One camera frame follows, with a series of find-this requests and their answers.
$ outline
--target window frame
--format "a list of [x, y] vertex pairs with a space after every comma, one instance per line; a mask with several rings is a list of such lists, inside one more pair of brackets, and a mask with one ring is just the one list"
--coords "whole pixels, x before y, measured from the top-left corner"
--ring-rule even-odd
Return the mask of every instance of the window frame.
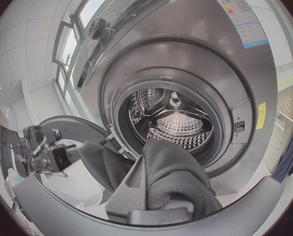
[[68, 66], [66, 63], [63, 63], [63, 62], [61, 62], [59, 60], [56, 60], [56, 56], [57, 56], [57, 52], [58, 52], [58, 45], [59, 45], [59, 42], [60, 42], [62, 31], [63, 31], [65, 26], [73, 30], [74, 37], [75, 37], [75, 31], [74, 31], [73, 26], [71, 24], [65, 22], [65, 21], [61, 21], [61, 23], [59, 25], [57, 35], [56, 35], [56, 40], [54, 41], [54, 51], [53, 51], [53, 54], [52, 54], [52, 62], [55, 63], [55, 64], [58, 64], [58, 65], [66, 65], [66, 66]]
[[62, 77], [64, 79], [64, 88], [66, 88], [66, 90], [68, 90], [68, 93], [69, 93], [69, 95], [71, 97], [71, 100], [72, 100], [72, 102], [73, 102], [73, 104], [74, 104], [79, 116], [81, 118], [83, 118], [83, 119], [89, 120], [89, 118], [86, 115], [86, 113], [85, 113], [85, 111], [84, 111], [84, 109], [83, 109], [83, 107], [82, 107], [77, 95], [74, 92], [74, 89], [73, 89], [73, 87], [71, 85], [70, 80], [67, 79], [68, 77], [67, 77], [66, 71], [64, 69], [64, 65], [60, 64], [60, 65], [58, 65], [58, 68], [57, 68], [57, 78], [55, 79], [55, 82], [56, 82], [56, 86], [58, 87], [58, 90], [60, 92], [60, 96], [62, 97], [62, 100], [63, 100], [63, 102], [65, 104], [65, 107], [69, 111], [69, 114], [74, 116], [73, 112], [72, 112], [72, 110], [70, 108], [70, 105], [68, 104], [68, 102], [65, 99], [65, 94], [63, 94], [63, 90], [61, 89], [60, 84], [59, 84], [59, 73], [60, 72], [61, 72]]

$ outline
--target energy label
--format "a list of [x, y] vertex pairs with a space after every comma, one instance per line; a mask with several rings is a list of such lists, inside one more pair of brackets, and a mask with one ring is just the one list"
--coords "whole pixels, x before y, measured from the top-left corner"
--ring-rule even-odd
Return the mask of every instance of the energy label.
[[216, 0], [235, 26], [245, 48], [269, 44], [253, 10], [245, 0]]

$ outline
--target white wall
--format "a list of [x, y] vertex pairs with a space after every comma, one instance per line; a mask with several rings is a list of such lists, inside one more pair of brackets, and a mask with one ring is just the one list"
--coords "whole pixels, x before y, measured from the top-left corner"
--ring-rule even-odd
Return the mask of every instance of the white wall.
[[28, 113], [27, 107], [26, 107], [26, 102], [24, 98], [21, 98], [20, 100], [18, 100], [17, 102], [13, 103], [11, 105], [11, 108], [22, 112], [23, 113], [23, 127], [28, 127], [28, 126], [32, 126], [33, 122], [30, 119], [30, 115]]
[[52, 86], [35, 91], [29, 97], [30, 107], [38, 124], [50, 117], [65, 115]]

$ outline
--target laundry basket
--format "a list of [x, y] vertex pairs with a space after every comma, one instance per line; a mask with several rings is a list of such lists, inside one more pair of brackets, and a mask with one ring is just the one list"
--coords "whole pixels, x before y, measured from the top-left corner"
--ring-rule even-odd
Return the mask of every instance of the laundry basket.
[[293, 134], [293, 85], [278, 94], [277, 116], [264, 160], [273, 173]]

